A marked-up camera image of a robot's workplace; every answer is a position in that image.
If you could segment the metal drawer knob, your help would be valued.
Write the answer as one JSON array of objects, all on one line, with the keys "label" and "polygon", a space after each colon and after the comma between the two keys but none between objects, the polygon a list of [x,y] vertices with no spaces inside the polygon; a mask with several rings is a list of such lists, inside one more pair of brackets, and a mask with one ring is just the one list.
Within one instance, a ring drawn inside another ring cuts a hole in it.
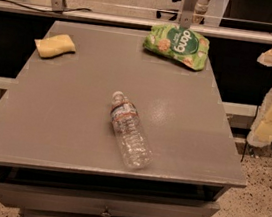
[{"label": "metal drawer knob", "polygon": [[101,217],[112,217],[112,214],[110,213],[110,210],[105,207],[104,210],[100,214]]}]

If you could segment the top grey drawer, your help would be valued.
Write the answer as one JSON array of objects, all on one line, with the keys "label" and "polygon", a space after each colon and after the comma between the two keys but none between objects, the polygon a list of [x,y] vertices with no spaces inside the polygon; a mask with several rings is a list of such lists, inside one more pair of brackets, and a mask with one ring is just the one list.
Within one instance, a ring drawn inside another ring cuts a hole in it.
[{"label": "top grey drawer", "polygon": [[212,217],[219,203],[0,183],[0,203],[14,208],[100,215],[107,207],[114,217]]}]

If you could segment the yellow sponge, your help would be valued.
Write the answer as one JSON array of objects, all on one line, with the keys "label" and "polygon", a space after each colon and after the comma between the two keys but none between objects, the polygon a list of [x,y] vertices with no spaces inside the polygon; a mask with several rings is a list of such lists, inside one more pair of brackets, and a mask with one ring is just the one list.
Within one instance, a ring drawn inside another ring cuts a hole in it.
[{"label": "yellow sponge", "polygon": [[75,44],[69,35],[56,35],[45,39],[34,40],[40,58],[51,58],[66,52],[75,52]]}]

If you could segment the clear plastic water bottle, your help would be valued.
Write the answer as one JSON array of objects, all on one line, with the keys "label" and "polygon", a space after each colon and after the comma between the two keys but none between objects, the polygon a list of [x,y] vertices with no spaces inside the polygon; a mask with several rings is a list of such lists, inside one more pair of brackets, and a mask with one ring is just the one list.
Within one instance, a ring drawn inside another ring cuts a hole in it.
[{"label": "clear plastic water bottle", "polygon": [[125,166],[132,169],[147,167],[152,151],[136,107],[121,91],[113,93],[111,105],[110,118]]}]

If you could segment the grey drawer cabinet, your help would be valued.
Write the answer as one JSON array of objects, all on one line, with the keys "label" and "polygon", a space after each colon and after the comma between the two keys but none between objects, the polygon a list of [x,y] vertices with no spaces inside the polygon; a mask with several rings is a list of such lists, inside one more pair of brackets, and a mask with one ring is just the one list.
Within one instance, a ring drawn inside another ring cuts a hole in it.
[{"label": "grey drawer cabinet", "polygon": [[141,31],[58,21],[72,55],[33,55],[0,100],[0,202],[22,217],[211,217],[246,184],[210,68]]}]

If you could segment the metal frame rail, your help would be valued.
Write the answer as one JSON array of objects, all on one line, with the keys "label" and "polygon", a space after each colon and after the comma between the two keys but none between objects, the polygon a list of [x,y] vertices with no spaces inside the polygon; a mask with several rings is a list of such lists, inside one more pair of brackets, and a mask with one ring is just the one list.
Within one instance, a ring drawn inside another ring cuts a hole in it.
[{"label": "metal frame rail", "polygon": [[[142,19],[100,12],[93,12],[86,8],[52,10],[50,7],[21,4],[10,0],[0,0],[0,11],[13,13],[28,13],[49,17],[62,18],[63,20],[77,20],[141,30],[149,30],[154,25],[168,24],[168,21],[157,19]],[[228,27],[214,27],[207,25],[191,25],[190,29],[206,37],[241,40],[272,45],[272,33],[264,31],[249,31]]]}]

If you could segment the green dang snack bag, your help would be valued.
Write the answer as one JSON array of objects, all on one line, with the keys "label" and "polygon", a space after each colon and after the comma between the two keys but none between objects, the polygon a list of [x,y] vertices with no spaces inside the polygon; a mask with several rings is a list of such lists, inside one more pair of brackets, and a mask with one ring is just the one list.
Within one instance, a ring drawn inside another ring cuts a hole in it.
[{"label": "green dang snack bag", "polygon": [[151,27],[143,46],[161,56],[181,62],[189,69],[204,69],[210,42],[203,35],[178,25],[161,24]]}]

